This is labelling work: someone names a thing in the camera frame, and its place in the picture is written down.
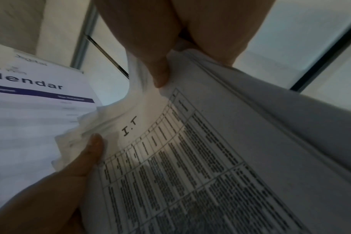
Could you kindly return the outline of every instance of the stack of paper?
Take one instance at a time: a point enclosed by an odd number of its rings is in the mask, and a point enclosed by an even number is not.
[[[351,113],[194,50],[169,62],[156,89],[128,55],[127,97],[56,138],[63,166],[106,141],[88,233],[351,233]]]
[[[0,207],[54,172],[54,137],[100,105],[80,71],[12,52],[0,67]]]

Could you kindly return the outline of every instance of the document page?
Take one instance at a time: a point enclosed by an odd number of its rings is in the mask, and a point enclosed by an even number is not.
[[[0,207],[54,172],[54,137],[101,105],[80,71],[12,51],[0,68]]]
[[[82,203],[88,233],[351,233],[351,184],[189,53],[162,89],[129,55],[130,92],[56,138],[68,164],[105,139]]]

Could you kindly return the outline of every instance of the person's left hand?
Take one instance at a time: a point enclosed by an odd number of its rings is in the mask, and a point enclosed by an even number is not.
[[[26,188],[0,209],[0,233],[84,233],[78,211],[93,165],[104,148],[99,134],[62,171]]]

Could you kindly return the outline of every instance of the person's right hand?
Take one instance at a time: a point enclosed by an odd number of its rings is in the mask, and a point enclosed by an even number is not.
[[[95,0],[116,39],[141,59],[160,88],[166,59],[184,30],[202,52],[231,66],[275,0]]]

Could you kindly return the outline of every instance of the hand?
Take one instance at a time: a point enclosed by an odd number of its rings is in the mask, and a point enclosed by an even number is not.
[[[62,171],[26,188],[0,209],[0,233],[84,233],[77,210],[104,143],[91,136],[86,148]]]
[[[166,55],[181,31],[205,54],[231,66],[275,0],[95,0],[116,39],[141,59],[160,88],[169,79]]]

